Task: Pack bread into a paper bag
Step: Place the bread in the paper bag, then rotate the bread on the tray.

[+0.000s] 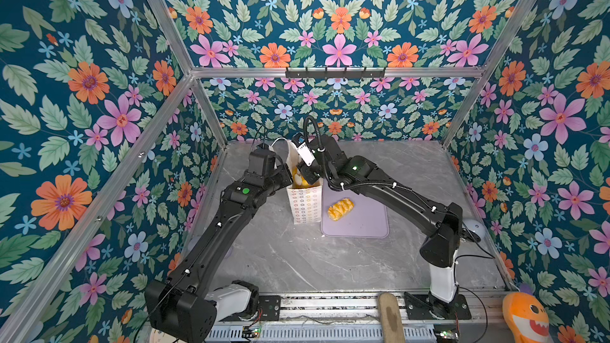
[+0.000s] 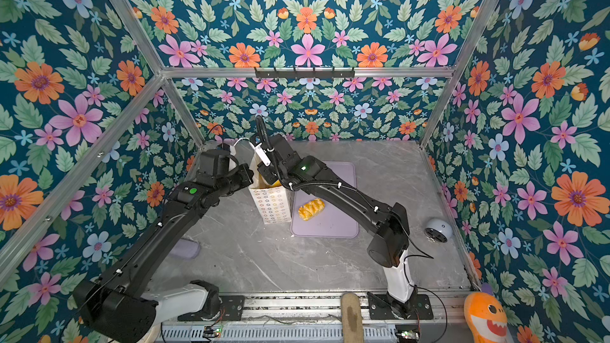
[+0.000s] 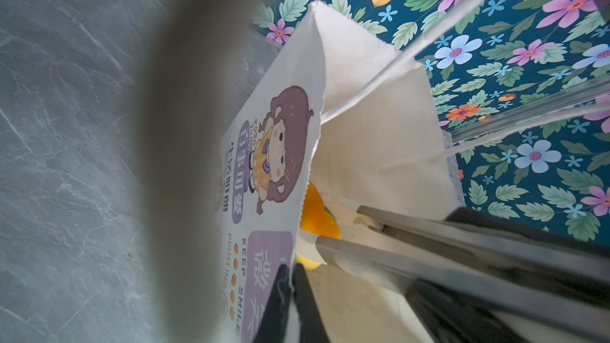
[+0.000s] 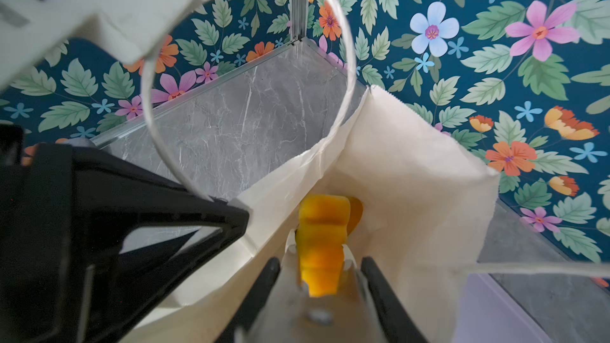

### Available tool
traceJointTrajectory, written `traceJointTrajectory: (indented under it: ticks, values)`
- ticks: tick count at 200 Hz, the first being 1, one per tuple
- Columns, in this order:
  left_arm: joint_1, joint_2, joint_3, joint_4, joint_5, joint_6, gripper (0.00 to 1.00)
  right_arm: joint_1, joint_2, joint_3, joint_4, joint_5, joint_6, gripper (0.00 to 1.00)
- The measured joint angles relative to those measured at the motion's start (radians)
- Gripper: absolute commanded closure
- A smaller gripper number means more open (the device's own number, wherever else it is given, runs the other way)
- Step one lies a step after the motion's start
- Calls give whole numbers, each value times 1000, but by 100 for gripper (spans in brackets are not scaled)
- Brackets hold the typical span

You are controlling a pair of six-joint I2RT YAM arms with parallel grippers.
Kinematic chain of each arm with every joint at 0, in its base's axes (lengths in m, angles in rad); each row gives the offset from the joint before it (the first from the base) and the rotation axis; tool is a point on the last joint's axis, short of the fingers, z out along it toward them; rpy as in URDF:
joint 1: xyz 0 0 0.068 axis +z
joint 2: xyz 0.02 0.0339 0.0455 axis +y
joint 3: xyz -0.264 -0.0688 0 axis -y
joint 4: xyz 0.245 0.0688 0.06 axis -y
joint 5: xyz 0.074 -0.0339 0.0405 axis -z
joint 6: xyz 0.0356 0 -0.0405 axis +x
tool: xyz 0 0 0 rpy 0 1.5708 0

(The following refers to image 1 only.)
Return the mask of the white paper gift bag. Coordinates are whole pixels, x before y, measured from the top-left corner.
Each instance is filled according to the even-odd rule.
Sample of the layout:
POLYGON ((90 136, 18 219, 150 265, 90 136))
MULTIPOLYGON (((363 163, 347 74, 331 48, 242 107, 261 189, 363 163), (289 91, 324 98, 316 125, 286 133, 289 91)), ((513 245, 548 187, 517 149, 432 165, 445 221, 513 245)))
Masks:
MULTIPOLYGON (((287 138, 277 138, 271 144, 271 150, 276 151, 276 147, 285 146, 288 149, 286 164, 290 172, 293 168, 298 168, 302 161, 295 150, 295 145, 287 138)), ((292 211, 293 222, 295 225, 320 222, 322 218, 322 189, 323 179, 320 179, 310 188, 296 189, 292 186, 287 187, 288 201, 292 211)))

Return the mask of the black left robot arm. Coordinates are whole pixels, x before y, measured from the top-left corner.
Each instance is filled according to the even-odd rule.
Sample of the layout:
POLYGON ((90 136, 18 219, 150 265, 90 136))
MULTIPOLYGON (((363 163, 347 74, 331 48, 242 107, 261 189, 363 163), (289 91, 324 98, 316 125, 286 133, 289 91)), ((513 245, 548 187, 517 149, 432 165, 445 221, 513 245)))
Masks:
POLYGON ((222 192, 203 236, 165 280, 147 285, 146 308, 154 330, 179 341, 203 342, 216 322, 258 314, 257 286, 235 280, 212 289, 211 283, 231 246, 268 197, 290 185, 286 163, 267 144, 259 144, 249 154, 243 176, 222 192))

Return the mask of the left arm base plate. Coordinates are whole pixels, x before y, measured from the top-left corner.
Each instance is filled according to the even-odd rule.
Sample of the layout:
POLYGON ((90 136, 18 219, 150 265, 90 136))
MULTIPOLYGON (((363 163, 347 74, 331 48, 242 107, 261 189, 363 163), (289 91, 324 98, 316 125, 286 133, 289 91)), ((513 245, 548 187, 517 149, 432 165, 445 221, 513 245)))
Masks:
POLYGON ((280 320, 282 298, 279 295, 260 295, 257 306, 248 306, 238 320, 248 323, 277 322, 280 320))

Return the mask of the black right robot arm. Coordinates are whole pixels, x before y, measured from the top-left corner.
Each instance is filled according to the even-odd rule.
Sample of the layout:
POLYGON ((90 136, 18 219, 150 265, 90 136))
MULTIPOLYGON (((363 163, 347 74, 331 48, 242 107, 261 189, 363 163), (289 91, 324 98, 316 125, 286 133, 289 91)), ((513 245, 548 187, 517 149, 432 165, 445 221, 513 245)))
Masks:
POLYGON ((455 264, 463 240, 478 242, 463 224, 463 209, 444 205, 401 184, 370 159, 348 157, 334 138, 322 134, 311 116, 303 121, 297 142, 302 162, 298 169, 312 184, 323 179, 330 190, 371 198, 407 219, 426 238, 419 249, 430 265, 430 301, 449 306, 458 295, 455 264))

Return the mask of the rectangular loaf bread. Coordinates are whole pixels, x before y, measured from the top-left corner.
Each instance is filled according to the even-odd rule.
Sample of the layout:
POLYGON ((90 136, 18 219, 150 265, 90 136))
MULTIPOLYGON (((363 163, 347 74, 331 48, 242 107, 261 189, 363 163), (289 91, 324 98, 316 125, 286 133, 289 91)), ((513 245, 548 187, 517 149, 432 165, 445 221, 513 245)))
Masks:
POLYGON ((293 181, 293 187, 296 189, 306 189, 306 188, 311 187, 311 184, 309 184, 308 181, 306 181, 306 179, 303 178, 303 176, 301 175, 300 171, 297 168, 292 169, 292 181, 293 181))

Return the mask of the braided golden bread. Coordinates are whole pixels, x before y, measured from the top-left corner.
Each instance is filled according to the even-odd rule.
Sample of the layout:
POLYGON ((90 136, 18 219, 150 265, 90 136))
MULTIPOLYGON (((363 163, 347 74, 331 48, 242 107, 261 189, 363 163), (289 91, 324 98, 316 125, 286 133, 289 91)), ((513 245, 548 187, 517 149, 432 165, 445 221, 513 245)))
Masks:
POLYGON ((328 208, 327 215, 330 220, 337 222, 349 214, 353 209, 354 202, 349 198, 343 198, 328 208))

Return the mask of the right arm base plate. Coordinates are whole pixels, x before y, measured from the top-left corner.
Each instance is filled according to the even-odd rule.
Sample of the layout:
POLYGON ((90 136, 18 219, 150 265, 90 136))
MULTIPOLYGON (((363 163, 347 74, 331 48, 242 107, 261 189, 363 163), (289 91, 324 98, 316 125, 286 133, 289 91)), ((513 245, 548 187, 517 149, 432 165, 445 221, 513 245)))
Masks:
POLYGON ((457 293, 449 303, 428 294, 403 293, 405 309, 410 320, 471 320, 472 314, 464 295, 457 293))

